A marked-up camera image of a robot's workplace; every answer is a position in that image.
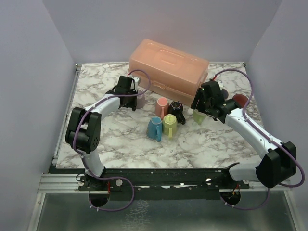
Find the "salmon pink mug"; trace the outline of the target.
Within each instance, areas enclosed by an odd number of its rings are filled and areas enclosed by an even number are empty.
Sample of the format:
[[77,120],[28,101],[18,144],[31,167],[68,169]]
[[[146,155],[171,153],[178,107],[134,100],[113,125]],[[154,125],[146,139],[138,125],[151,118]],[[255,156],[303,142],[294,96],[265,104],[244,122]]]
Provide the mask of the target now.
[[169,102],[167,98],[165,97],[160,97],[157,99],[156,104],[155,104],[155,115],[161,120],[168,114],[168,107],[169,107]]

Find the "pink ghost pattern mug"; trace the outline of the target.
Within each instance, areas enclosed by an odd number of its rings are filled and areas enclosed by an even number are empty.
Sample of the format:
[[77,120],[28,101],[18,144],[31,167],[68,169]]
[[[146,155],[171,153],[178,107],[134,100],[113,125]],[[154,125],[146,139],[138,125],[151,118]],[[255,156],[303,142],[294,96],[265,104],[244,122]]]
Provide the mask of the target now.
[[232,99],[237,102],[242,108],[248,102],[248,98],[243,94],[235,94]]

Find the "purple mug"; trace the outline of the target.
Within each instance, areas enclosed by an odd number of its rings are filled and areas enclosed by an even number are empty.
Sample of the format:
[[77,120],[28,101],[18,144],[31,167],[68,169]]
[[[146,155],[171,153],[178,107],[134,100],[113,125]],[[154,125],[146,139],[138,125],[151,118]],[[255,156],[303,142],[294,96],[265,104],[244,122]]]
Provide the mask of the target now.
[[141,94],[142,90],[138,89],[138,95],[136,100],[136,109],[142,109],[146,104],[145,94]]

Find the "orange black screwdriver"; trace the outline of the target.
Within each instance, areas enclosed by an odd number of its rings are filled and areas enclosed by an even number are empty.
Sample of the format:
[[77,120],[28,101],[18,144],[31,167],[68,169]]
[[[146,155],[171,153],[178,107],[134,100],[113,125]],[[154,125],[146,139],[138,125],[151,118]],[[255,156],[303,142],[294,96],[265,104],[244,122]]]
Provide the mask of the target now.
[[203,96],[202,89],[199,88],[197,93],[196,93],[196,95],[195,95],[195,99],[194,99],[194,101],[195,101],[195,109],[197,109],[199,101],[202,99],[202,96]]

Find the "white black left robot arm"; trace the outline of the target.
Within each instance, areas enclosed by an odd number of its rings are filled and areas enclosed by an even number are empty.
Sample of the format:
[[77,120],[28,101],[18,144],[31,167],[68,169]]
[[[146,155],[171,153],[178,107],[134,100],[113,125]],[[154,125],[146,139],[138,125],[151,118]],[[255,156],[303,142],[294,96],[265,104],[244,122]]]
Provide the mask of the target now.
[[75,107],[69,119],[65,134],[68,143],[81,157],[90,185],[101,190],[106,185],[103,175],[105,166],[97,151],[101,137],[101,122],[121,107],[137,109],[137,94],[140,79],[120,76],[117,85],[108,90],[97,102],[86,108]]

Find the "translucent pink plastic toolbox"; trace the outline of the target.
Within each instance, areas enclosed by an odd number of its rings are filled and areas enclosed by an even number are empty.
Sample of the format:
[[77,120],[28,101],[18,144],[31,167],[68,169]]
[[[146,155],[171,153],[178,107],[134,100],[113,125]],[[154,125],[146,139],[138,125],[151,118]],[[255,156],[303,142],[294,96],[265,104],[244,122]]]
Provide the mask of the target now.
[[208,67],[206,59],[144,39],[131,54],[128,70],[143,70],[151,78],[151,91],[190,106]]

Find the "light green round mug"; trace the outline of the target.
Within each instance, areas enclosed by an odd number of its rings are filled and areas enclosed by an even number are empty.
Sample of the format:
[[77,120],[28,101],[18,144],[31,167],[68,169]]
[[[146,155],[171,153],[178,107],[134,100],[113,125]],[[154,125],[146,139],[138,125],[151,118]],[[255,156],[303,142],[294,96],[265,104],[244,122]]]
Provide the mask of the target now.
[[192,118],[198,125],[201,125],[206,117],[207,117],[206,114],[201,113],[198,110],[193,110]]

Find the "black mug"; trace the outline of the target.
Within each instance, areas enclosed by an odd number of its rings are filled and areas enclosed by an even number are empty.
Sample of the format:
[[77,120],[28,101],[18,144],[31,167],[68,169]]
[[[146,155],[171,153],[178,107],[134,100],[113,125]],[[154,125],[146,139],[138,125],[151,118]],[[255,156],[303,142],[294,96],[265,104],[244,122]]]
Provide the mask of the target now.
[[168,107],[168,113],[174,115],[178,123],[185,125],[186,119],[183,115],[183,105],[180,101],[172,101]]

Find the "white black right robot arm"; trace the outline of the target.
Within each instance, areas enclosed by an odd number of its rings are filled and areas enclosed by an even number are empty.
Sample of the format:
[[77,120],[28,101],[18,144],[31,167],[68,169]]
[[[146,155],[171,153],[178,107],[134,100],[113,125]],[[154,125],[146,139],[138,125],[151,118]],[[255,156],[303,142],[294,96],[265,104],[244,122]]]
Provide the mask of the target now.
[[216,81],[203,83],[197,90],[191,108],[211,116],[215,121],[234,129],[256,151],[259,163],[234,164],[221,176],[221,183],[232,188],[239,181],[258,181],[273,188],[296,173],[296,147],[271,136],[248,115],[233,99],[224,99]]

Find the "green faceted mug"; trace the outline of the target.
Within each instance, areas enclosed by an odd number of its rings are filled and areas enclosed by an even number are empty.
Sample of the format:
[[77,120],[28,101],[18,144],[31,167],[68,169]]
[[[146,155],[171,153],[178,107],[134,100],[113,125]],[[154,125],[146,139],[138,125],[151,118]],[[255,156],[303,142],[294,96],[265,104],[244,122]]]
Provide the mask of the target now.
[[168,136],[169,139],[173,139],[178,130],[177,118],[173,114],[167,114],[162,121],[163,134]]

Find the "aluminium table frame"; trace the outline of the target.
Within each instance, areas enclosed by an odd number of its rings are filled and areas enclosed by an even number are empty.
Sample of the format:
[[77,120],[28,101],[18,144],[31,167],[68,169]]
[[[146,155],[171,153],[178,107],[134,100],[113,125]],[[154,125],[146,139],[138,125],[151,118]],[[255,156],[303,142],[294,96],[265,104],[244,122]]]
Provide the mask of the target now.
[[[201,125],[184,109],[185,125],[161,142],[145,134],[158,94],[147,92],[137,111],[121,108],[103,120],[98,145],[106,169],[226,168],[255,163],[257,153],[233,129],[211,118]],[[52,161],[57,169],[83,169],[81,159],[64,141],[63,121]],[[293,192],[282,186],[267,191],[249,182],[238,199],[134,200],[97,203],[76,192],[73,177],[42,175],[31,231],[303,231]]]

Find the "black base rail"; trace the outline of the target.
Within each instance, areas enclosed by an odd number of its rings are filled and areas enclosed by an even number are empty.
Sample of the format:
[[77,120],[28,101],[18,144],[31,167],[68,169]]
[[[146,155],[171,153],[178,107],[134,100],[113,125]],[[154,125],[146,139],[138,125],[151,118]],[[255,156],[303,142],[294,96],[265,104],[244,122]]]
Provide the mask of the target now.
[[87,176],[83,169],[57,169],[50,174],[73,177],[75,191],[89,193],[97,203],[134,200],[218,200],[221,194],[231,199],[240,197],[248,183],[234,181],[226,168],[199,169],[113,169],[103,173],[104,180]]

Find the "iridescent beige mug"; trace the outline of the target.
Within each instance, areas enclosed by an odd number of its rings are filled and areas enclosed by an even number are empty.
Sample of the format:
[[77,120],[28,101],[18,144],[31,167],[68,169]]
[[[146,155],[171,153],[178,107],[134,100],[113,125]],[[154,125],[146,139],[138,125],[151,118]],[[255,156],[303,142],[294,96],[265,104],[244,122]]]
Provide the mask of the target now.
[[228,91],[226,89],[222,89],[221,93],[223,95],[224,100],[228,99],[229,93],[228,93]]

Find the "blue mug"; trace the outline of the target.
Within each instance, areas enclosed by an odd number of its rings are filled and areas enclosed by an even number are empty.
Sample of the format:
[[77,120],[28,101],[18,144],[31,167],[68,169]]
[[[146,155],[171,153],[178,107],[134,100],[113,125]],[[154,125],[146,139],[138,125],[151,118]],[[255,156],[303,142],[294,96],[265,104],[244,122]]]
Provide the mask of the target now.
[[161,118],[155,116],[150,119],[148,123],[148,127],[146,130],[146,135],[153,139],[156,140],[157,142],[161,141],[162,138],[162,120]]

